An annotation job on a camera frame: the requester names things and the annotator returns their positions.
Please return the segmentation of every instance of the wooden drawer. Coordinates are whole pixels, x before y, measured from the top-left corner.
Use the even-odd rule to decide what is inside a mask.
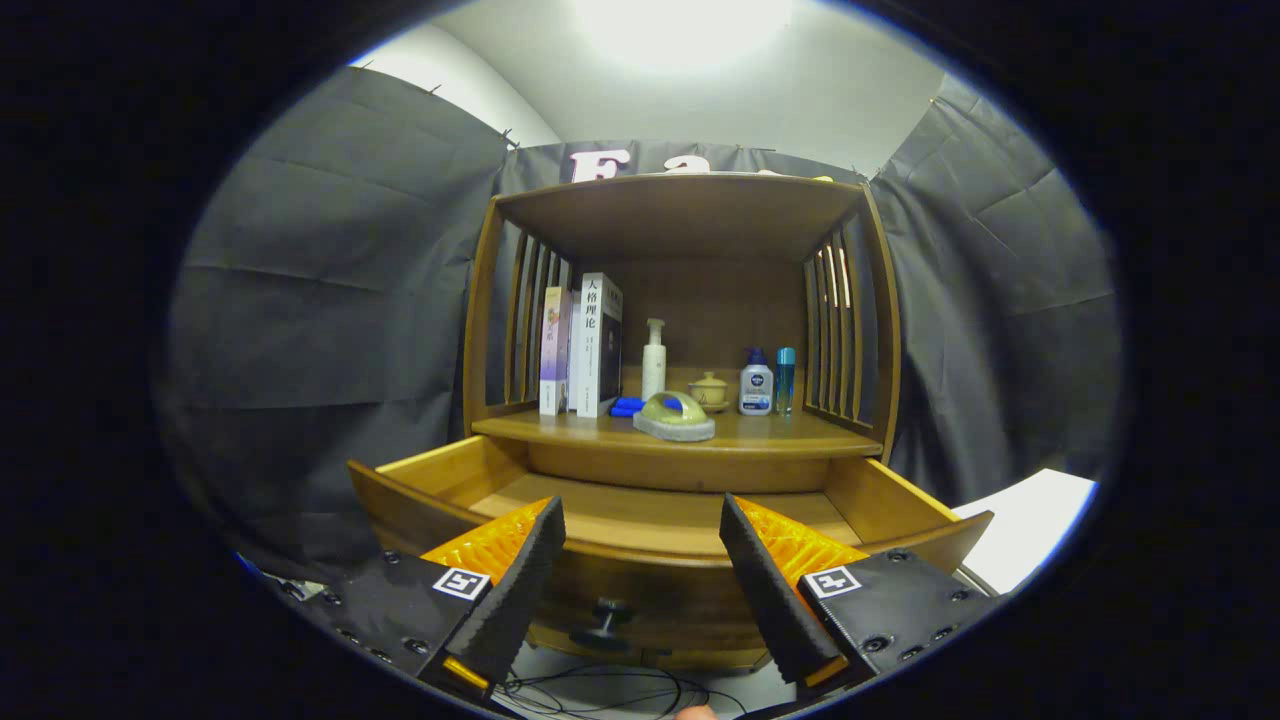
[[[863,550],[914,546],[946,573],[991,519],[960,520],[876,460],[818,462],[823,482],[817,489],[742,495]],[[628,661],[728,669],[754,665],[751,659],[764,653],[719,541],[722,492],[627,488],[538,473],[527,442],[486,436],[376,470],[348,465],[379,539],[403,552],[422,553],[518,506],[559,496],[568,539],[531,629],[550,647],[591,655],[568,634],[598,626],[593,609],[609,598],[634,612],[616,628],[631,646],[623,653]]]

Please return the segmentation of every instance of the lotion bottle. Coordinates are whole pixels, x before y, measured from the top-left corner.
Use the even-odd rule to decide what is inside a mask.
[[[737,411],[744,415],[768,415],[773,410],[773,370],[764,359],[764,350],[748,348],[746,368],[737,384]]]
[[[640,400],[649,400],[653,393],[667,389],[667,348],[662,345],[664,324],[658,318],[649,318],[649,345],[644,346],[640,361]]]

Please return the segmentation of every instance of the book spine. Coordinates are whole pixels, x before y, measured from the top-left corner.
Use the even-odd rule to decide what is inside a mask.
[[[576,411],[582,392],[582,361],[577,357],[579,346],[582,345],[582,293],[575,290],[572,297],[568,333],[568,410]]]
[[[541,357],[538,383],[538,411],[541,415],[558,415],[564,410],[564,387],[568,380],[568,368],[564,359],[564,343],[568,340],[566,324],[564,293],[559,287],[547,288],[543,302]]]
[[[582,392],[579,396],[577,415],[580,418],[599,418],[600,398],[600,297],[603,273],[582,275]]]
[[[600,334],[598,336],[596,359],[596,413],[607,415],[614,400],[622,395],[622,291],[608,275],[600,273]],[[612,318],[614,333],[612,351],[607,347],[604,333],[611,327],[605,316]]]

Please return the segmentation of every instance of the white letter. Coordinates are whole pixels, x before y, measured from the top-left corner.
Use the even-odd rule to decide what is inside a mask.
[[[698,155],[680,155],[662,164],[668,173],[709,173],[712,164]]]
[[[575,152],[570,155],[570,159],[573,160],[573,179],[571,182],[584,182],[595,178],[612,178],[618,174],[618,163],[630,161],[631,154],[626,150],[594,150],[591,152]]]

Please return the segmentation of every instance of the wooden shelf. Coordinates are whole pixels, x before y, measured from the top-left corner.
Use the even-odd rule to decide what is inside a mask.
[[[535,473],[516,478],[468,507],[497,518],[543,497],[564,503],[568,539],[676,555],[726,555],[719,539],[721,493],[618,488]],[[832,538],[860,544],[858,534],[820,492],[745,495]]]
[[[865,202],[865,190],[751,173],[630,176],[498,199],[503,217],[561,255],[800,263]]]
[[[874,456],[882,450],[878,442],[799,410],[783,418],[745,416],[731,409],[710,418],[716,420],[716,437],[704,442],[662,441],[635,429],[630,418],[591,419],[573,413],[549,416],[538,410],[476,420],[471,430],[540,445],[726,460]]]

